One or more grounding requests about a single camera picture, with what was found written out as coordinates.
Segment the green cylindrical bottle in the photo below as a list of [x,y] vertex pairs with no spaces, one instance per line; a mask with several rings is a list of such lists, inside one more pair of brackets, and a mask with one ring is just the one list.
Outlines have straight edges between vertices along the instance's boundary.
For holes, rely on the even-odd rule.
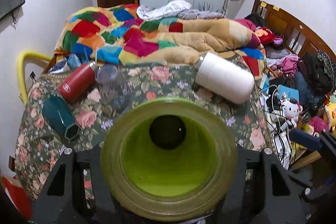
[[215,208],[236,173],[238,149],[222,118],[189,100],[159,98],[115,121],[101,151],[112,196],[154,221],[184,221]]

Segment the white cylindrical cup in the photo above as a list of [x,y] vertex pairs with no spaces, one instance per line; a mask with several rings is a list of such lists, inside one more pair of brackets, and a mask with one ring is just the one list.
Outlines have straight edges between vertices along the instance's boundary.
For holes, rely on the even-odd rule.
[[201,55],[195,67],[195,83],[200,87],[236,105],[249,100],[255,85],[251,72],[210,52]]

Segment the dark teal faceted cup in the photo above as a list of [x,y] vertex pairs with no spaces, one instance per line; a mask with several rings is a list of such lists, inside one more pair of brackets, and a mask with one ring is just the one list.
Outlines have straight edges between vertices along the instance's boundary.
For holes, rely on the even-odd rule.
[[68,103],[59,96],[51,96],[44,101],[42,114],[49,125],[59,134],[72,141],[79,134],[74,115]]

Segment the clear glass cup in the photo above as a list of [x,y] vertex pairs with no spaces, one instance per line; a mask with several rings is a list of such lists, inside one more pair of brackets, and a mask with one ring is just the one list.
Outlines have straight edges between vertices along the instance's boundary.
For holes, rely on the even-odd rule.
[[119,67],[112,64],[99,67],[96,71],[95,80],[101,103],[117,112],[121,112],[125,107],[127,88],[125,86],[125,78]]

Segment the white kitty plush toy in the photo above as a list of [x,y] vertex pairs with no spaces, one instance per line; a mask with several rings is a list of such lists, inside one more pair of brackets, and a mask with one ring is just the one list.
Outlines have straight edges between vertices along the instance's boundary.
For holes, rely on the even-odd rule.
[[298,122],[299,115],[302,113],[302,106],[295,98],[285,99],[281,101],[283,116],[292,121]]

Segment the yellow plush toy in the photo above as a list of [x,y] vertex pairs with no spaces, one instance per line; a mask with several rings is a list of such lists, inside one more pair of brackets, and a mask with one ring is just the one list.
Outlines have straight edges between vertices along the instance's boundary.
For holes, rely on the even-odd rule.
[[336,103],[324,106],[323,120],[327,123],[329,132],[333,132],[336,126]]

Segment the red paper bag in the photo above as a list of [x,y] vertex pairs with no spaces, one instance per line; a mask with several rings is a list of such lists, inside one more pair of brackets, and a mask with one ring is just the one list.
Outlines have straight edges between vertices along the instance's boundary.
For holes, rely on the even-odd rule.
[[5,188],[5,193],[8,195],[11,202],[21,213],[21,215],[29,221],[32,215],[30,199],[28,198],[21,182],[16,176],[1,176],[2,186]]

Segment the floral dark green bedsheet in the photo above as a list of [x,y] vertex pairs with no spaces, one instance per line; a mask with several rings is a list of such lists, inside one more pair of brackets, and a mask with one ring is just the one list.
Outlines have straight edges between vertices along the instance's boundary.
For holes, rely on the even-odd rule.
[[205,88],[193,86],[195,68],[190,65],[165,67],[157,64],[129,65],[121,69],[130,93],[122,105],[106,102],[97,86],[71,108],[80,128],[72,142],[62,139],[42,114],[46,99],[57,96],[58,86],[68,73],[43,74],[28,92],[15,149],[15,172],[27,196],[36,200],[66,147],[90,149],[104,140],[117,118],[132,108],[160,97],[190,100],[217,115],[246,149],[259,151],[272,147],[265,114],[254,89],[249,100],[235,105]]

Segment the wooden headboard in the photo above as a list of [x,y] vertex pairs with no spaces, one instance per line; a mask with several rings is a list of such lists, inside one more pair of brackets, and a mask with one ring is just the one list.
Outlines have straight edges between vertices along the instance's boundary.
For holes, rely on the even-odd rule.
[[284,47],[291,53],[303,57],[308,52],[317,54],[323,50],[335,61],[331,48],[311,28],[285,10],[263,0],[254,0],[252,12],[262,16],[266,25],[283,37]]

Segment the red thermos bottle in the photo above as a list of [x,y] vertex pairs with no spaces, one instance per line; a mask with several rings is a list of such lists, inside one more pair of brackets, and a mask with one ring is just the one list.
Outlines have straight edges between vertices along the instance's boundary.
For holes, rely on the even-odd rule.
[[97,64],[95,61],[83,63],[76,68],[59,86],[58,92],[69,104],[75,104],[85,91],[95,82]]

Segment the red plush toy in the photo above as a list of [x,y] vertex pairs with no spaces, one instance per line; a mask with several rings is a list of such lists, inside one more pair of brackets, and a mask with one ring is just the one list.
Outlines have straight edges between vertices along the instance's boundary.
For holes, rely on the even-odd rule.
[[280,46],[284,41],[281,36],[275,35],[269,28],[266,27],[256,28],[255,35],[259,38],[260,43],[263,46]]

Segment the blue jeans clothing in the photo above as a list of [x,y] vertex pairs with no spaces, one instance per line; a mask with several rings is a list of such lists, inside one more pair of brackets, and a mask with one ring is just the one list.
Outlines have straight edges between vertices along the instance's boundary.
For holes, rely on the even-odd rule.
[[76,54],[71,53],[69,56],[64,57],[62,60],[56,63],[48,71],[48,73],[59,74],[59,73],[67,72],[67,71],[73,71],[76,68],[80,67],[81,64],[82,62],[80,58]]

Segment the colourful patchwork blanket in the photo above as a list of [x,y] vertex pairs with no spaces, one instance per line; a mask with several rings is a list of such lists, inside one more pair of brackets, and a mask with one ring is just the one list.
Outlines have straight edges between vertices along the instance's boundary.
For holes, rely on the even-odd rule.
[[236,20],[143,20],[137,5],[87,7],[68,17],[55,46],[55,54],[104,63],[194,65],[207,52],[224,59],[237,57],[258,79],[265,68],[263,45],[254,31]]

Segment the white grey crumpled cloth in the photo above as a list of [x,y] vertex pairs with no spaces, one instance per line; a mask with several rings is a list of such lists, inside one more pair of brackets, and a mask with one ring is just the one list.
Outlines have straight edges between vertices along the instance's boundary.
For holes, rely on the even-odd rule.
[[142,20],[153,21],[163,18],[193,19],[220,19],[225,16],[219,12],[201,11],[192,9],[192,5],[184,0],[174,0],[160,8],[141,5],[137,8],[137,16]]

